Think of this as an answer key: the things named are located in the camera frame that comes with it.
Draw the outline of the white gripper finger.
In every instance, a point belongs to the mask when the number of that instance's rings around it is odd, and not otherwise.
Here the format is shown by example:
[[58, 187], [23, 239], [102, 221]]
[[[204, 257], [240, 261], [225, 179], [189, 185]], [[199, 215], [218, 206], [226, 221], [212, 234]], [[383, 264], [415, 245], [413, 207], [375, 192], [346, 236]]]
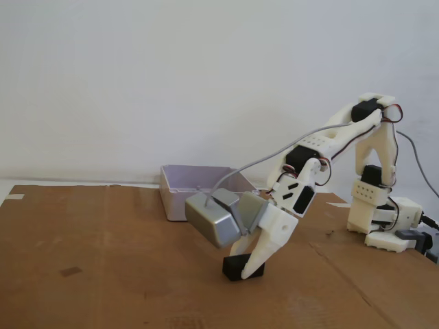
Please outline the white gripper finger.
[[230, 249], [230, 256], [243, 254], [256, 238], [256, 234], [247, 234], [242, 236], [238, 241], [234, 242]]
[[241, 279], [249, 278], [261, 265], [275, 253], [275, 243], [269, 235], [261, 235], [248, 262], [241, 272]]

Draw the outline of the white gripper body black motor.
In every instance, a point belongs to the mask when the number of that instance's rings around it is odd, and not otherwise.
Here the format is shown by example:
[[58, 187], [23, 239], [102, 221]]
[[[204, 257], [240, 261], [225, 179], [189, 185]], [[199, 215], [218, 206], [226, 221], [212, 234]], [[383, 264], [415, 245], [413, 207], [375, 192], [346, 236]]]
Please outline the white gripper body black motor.
[[298, 179], [281, 179], [274, 184], [270, 193], [270, 204], [259, 222], [261, 235], [257, 249], [275, 253], [288, 242], [304, 217], [314, 197], [316, 185]]

